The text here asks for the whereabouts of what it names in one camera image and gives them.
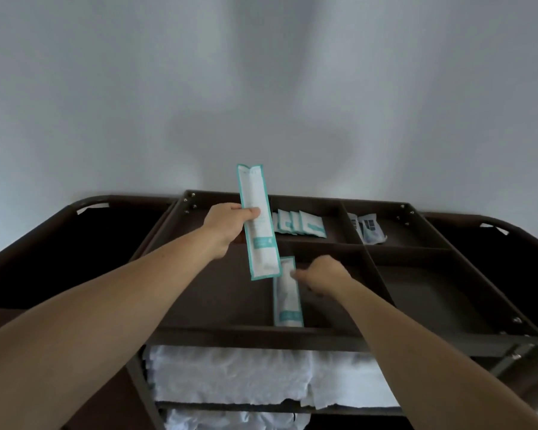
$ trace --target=small white packet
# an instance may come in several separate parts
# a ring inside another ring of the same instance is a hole
[[[259,207],[261,214],[244,224],[251,280],[281,275],[273,219],[263,176],[263,165],[237,165],[239,195],[243,208]]]
[[[357,234],[359,234],[359,238],[361,239],[363,244],[365,244],[363,231],[361,230],[361,225],[359,225],[359,218],[357,217],[356,214],[353,214],[353,213],[347,213],[347,215],[349,216],[349,219],[351,220],[351,223],[353,224],[355,231],[357,231]]]
[[[273,278],[273,324],[287,327],[303,327],[303,312],[299,285],[291,277],[295,269],[295,257],[281,258],[283,274]]]
[[[279,230],[284,234],[295,234],[293,230],[293,219],[289,211],[277,210],[279,216]]]
[[[365,244],[379,244],[387,241],[387,236],[380,229],[376,221],[376,214],[367,214],[359,217],[359,223],[363,226],[363,238]]]
[[[301,216],[298,211],[290,211],[291,221],[293,222],[293,231],[295,234],[304,234],[303,228],[301,227]]]
[[[285,232],[279,229],[279,214],[271,213],[271,218],[273,219],[273,231],[278,232],[279,234],[285,234]]]
[[[323,219],[321,217],[299,211],[299,218],[301,220],[301,229],[305,234],[327,238],[325,225],[323,225]]]

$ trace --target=person's right hand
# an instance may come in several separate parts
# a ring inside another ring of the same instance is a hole
[[[316,258],[307,270],[297,269],[291,276],[299,282],[304,282],[318,294],[335,296],[337,287],[351,279],[349,272],[337,260],[329,255]]]

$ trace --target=person's right arm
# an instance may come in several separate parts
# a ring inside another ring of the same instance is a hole
[[[538,415],[514,392],[338,261],[322,256],[292,275],[349,312],[416,430],[538,430]]]

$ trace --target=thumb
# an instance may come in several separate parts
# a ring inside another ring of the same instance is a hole
[[[293,270],[291,272],[291,277],[297,282],[307,282],[307,270]]]
[[[248,220],[253,220],[257,217],[259,217],[259,214],[261,214],[261,210],[258,207],[253,208],[242,208],[240,210],[236,210],[239,212],[239,215],[243,219],[244,222]]]

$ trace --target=person's left arm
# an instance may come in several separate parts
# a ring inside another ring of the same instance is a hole
[[[0,429],[59,429],[148,339],[189,282],[259,209],[215,205],[204,225],[0,328]]]

